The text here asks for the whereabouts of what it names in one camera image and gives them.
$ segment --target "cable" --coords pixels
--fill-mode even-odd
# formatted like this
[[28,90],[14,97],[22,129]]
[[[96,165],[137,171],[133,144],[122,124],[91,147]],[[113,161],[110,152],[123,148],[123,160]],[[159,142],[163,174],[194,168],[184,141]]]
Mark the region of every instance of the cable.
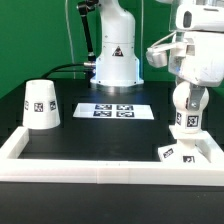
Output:
[[53,69],[51,69],[50,71],[48,71],[47,73],[43,74],[41,76],[41,78],[44,78],[46,79],[51,73],[54,73],[56,72],[57,70],[59,69],[62,69],[62,68],[69,68],[69,67],[76,67],[76,66],[84,66],[84,63],[72,63],[72,64],[65,64],[65,65],[60,65],[60,66],[57,66]]
[[164,40],[167,40],[168,38],[174,36],[176,34],[176,31],[174,31],[173,33],[163,37],[162,39],[158,40],[157,42],[155,42],[151,47],[155,47],[156,45],[160,44],[161,42],[163,42]]
[[72,63],[75,64],[75,56],[73,52],[74,48],[73,48],[72,35],[71,35],[71,29],[70,29],[70,23],[69,23],[69,15],[68,15],[68,0],[65,0],[65,17],[66,17],[66,25],[67,25],[67,31],[68,31]]
[[141,7],[141,64],[140,64],[140,77],[143,79],[143,35],[144,35],[144,0],[141,1],[142,7]]

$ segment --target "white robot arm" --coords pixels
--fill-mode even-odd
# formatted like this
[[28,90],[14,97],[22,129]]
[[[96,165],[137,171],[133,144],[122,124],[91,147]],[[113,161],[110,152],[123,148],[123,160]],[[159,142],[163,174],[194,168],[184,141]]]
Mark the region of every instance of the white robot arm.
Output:
[[84,26],[89,58],[93,58],[92,44],[86,22],[87,12],[98,8],[102,27],[102,51],[96,59],[96,74],[91,87],[108,92],[129,92],[141,88],[139,60],[134,53],[135,19],[120,7],[118,0],[85,0],[78,9]]
[[[209,99],[206,86],[219,86],[224,78],[224,2],[158,1],[172,3],[170,31],[173,33],[149,47],[146,57],[154,67],[168,64],[168,71],[181,80],[173,94],[176,121],[174,126],[170,126],[177,144],[159,148],[160,159],[212,162],[201,154],[203,150],[197,147],[196,141],[203,133],[202,112]],[[171,36],[171,43],[161,44]]]

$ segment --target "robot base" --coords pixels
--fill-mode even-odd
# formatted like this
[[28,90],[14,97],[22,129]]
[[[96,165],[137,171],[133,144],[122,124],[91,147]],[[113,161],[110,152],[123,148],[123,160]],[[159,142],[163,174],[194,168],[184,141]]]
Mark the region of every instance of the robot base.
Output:
[[143,89],[143,84],[143,80],[140,80],[139,83],[130,86],[109,86],[96,83],[95,80],[90,81],[91,88],[109,93],[130,93],[134,91],[139,91]]
[[170,130],[175,139],[195,140],[195,147],[187,149],[178,142],[177,144],[161,147],[158,149],[158,154],[162,162],[223,164],[224,153],[207,131],[200,131],[196,134],[184,134],[179,133],[175,126],[170,126]]

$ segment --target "warning label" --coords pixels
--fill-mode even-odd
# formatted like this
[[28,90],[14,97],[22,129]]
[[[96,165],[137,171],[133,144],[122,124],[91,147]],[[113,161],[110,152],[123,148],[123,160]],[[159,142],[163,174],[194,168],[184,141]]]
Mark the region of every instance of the warning label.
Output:
[[115,56],[115,57],[123,57],[124,56],[123,52],[119,46],[116,48],[116,50],[114,51],[112,56]]

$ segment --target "white block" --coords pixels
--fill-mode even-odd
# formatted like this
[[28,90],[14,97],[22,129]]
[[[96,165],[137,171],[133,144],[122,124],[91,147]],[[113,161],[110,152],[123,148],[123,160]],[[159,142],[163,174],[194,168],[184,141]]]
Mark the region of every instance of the white block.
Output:
[[0,149],[0,159],[17,159],[29,141],[26,127],[18,127]]

